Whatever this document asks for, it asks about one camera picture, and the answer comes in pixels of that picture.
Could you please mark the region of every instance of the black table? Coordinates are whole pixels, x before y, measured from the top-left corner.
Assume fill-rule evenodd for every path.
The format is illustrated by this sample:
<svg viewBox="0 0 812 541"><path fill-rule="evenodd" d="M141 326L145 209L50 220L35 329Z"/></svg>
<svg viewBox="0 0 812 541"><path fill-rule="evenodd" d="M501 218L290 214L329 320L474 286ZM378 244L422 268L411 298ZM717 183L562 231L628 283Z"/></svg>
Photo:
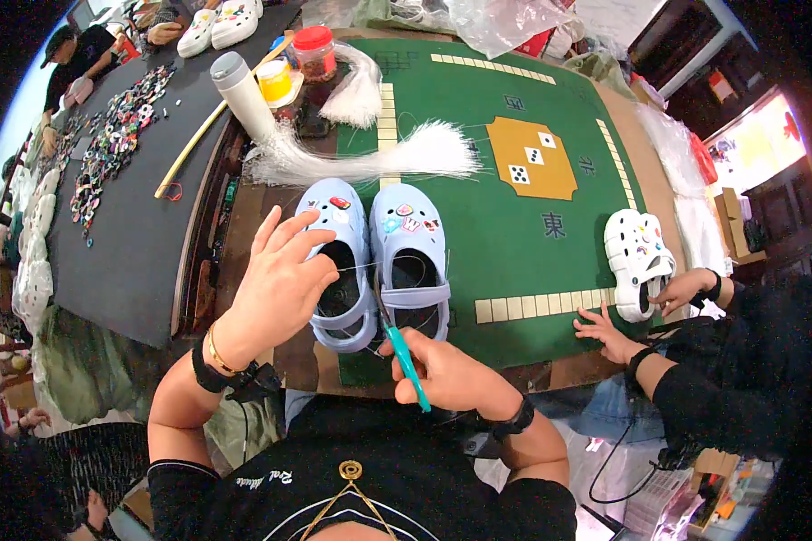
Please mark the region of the black table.
<svg viewBox="0 0 812 541"><path fill-rule="evenodd" d="M250 67L255 66L299 11L300 3L265 8L255 34L227 50L237 51ZM149 70L172 61L177 67L165 96L154 104L161 120L142 132L130 165L104 186L90 227L90 248L82 238L81 224L73 223L69 210L81 163L73 160L65 169L47 238L58 306L154 347L171 341L175 281L184 255L184 237L194 220L195 195L227 124L228 112L211 125L175 176L174 182L183 186L181 200L154 199L153 194L195 130L221 101L208 71L224 52L208 49L183 59L171 48L148 60L131 60L111 72L79 107L81 113L92 117ZM180 106L175 105L177 100L181 100ZM162 117L164 107L169 111L168 119Z"/></svg>

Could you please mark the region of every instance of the red lid jar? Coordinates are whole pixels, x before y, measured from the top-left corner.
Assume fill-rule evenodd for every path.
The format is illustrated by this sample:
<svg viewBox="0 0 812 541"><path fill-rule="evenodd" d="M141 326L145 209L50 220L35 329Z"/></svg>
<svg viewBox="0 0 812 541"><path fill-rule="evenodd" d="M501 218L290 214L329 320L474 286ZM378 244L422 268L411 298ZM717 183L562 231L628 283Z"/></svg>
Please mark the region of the red lid jar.
<svg viewBox="0 0 812 541"><path fill-rule="evenodd" d="M311 26L295 32L292 48L304 81L330 81L337 71L334 59L333 34L324 26Z"/></svg>

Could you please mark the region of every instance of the scissors handle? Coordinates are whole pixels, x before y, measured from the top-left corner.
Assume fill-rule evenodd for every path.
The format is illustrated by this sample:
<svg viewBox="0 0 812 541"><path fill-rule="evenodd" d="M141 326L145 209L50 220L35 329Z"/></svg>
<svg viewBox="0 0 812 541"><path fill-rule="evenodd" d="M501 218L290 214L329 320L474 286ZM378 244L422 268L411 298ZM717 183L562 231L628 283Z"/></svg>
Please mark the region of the scissors handle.
<svg viewBox="0 0 812 541"><path fill-rule="evenodd" d="M400 362L403 375L408 377L415 387L415 393L418 395L418 403L421 404L422 411L429 413L430 402L427 400L427 395L424 394L421 381L418 379L418 372L415 371L415 365L412 364L412 356L409 354L409 346L406 345L406 340L403 339L400 330L393 326L386 328L385 334L388 335L391 345L394 346L394 354L397 355L397 361Z"/></svg>

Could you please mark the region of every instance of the yellow cup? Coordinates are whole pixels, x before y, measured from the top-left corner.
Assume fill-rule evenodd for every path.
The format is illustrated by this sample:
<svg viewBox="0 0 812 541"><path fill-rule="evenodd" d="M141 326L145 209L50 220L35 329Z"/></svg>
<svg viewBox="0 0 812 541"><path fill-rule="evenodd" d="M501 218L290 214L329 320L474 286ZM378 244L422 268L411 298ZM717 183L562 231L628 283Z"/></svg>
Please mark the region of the yellow cup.
<svg viewBox="0 0 812 541"><path fill-rule="evenodd" d="M289 65L285 60L271 60L262 64L255 76L259 78L261 95L265 96L268 103L280 101L292 92Z"/></svg>

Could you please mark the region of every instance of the mahjong table felt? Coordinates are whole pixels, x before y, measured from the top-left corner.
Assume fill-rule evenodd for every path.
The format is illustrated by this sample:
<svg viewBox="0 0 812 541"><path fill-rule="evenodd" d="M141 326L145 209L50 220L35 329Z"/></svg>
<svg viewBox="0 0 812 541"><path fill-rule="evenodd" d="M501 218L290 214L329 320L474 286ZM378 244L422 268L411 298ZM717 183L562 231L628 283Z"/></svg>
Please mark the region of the mahjong table felt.
<svg viewBox="0 0 812 541"><path fill-rule="evenodd" d="M463 127L484 170L471 179L403 175L440 212L451 285L448 340L495 369L595 350L572 329L577 306L613 303L604 254L615 211L646 212L637 178L592 82L518 55L492 62L458 43L357 39L383 74L383 114L368 130L337 128L337 154L375 151L430 119ZM650 322L622 321L628 335ZM370 352L340 354L344 385L390 381Z"/></svg>

